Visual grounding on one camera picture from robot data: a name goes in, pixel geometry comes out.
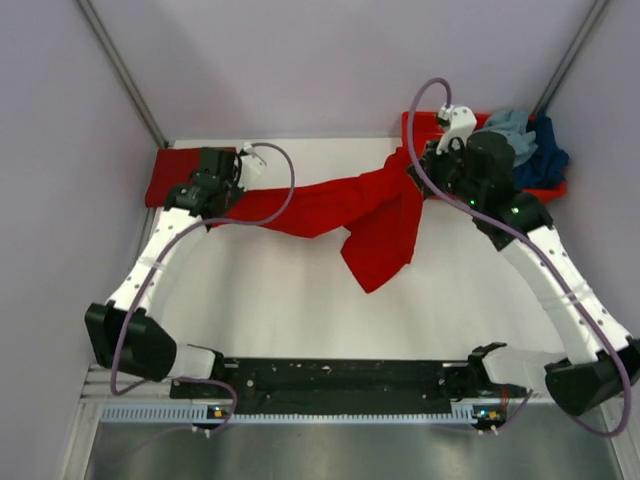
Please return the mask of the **bright red t-shirt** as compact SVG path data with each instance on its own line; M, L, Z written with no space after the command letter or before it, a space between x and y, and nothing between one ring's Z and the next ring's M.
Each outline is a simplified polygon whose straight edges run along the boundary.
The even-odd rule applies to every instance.
M308 239L346 229L341 255L364 292L372 293L414 255L423 196L407 173L410 163L408 149L399 147L377 170L297 187L265 227Z

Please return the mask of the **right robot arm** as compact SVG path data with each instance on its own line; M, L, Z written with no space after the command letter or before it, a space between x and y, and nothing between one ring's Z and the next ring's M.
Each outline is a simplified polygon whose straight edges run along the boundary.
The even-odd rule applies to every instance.
M436 195L472 216L476 227L528 284L562 342L558 353L519 350L503 343L476 349L469 388L487 396L502 384L550 396L578 417L618 395L639 378L639 341L609 316L577 270L541 201L518 189L513 150L501 136L480 132L444 151L428 142L409 174L427 196Z

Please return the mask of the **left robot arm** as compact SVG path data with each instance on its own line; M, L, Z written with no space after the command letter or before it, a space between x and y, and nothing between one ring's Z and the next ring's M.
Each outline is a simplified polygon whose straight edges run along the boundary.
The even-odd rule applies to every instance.
M99 365L148 381L192 376L205 396L226 387L215 354L179 344L161 326L164 305L182 263L209 228L201 220L225 216L246 192L249 169L229 148L205 147L195 168L163 196L158 223L125 280L106 303L93 303L85 324Z

